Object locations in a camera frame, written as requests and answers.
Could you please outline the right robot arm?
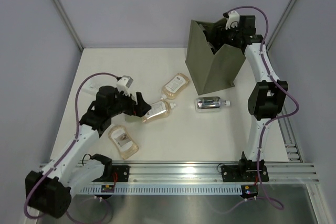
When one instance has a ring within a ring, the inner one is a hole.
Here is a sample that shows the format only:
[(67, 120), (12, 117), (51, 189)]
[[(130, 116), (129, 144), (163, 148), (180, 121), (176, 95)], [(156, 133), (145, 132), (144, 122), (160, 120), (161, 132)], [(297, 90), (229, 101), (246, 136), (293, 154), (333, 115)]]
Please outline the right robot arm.
[(224, 182), (268, 181), (264, 148), (272, 121), (281, 112), (288, 84), (275, 74), (267, 58), (262, 35), (256, 34), (255, 16), (239, 15), (236, 11), (224, 14), (226, 23), (216, 27), (216, 43), (239, 48), (251, 66), (255, 87), (247, 107), (251, 127), (247, 146), (236, 165), (222, 165)]

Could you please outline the clear amber soap pouch bottle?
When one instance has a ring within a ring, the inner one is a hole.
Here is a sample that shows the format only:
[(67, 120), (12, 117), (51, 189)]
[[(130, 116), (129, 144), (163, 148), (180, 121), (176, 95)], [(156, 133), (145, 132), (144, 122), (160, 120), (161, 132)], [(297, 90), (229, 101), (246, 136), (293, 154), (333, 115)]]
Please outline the clear amber soap pouch bottle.
[(190, 80), (182, 74), (177, 73), (168, 83), (166, 83), (161, 89), (160, 100), (174, 100), (184, 90)]

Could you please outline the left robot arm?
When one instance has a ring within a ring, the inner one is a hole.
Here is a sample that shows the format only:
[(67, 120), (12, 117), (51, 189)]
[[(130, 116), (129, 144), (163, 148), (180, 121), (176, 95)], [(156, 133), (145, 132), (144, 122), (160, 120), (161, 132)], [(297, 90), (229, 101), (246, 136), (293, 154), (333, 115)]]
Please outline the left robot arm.
[(136, 92), (133, 97), (112, 86), (99, 88), (96, 99), (82, 116), (75, 135), (64, 149), (41, 171), (31, 171), (26, 176), (26, 217), (33, 217), (28, 213), (28, 208), (32, 207), (60, 218), (85, 185), (97, 179), (108, 181), (113, 174), (110, 158), (95, 154), (87, 164), (75, 169), (79, 159), (102, 137), (113, 117), (127, 114), (140, 118), (150, 109), (151, 106), (144, 101), (141, 92)]

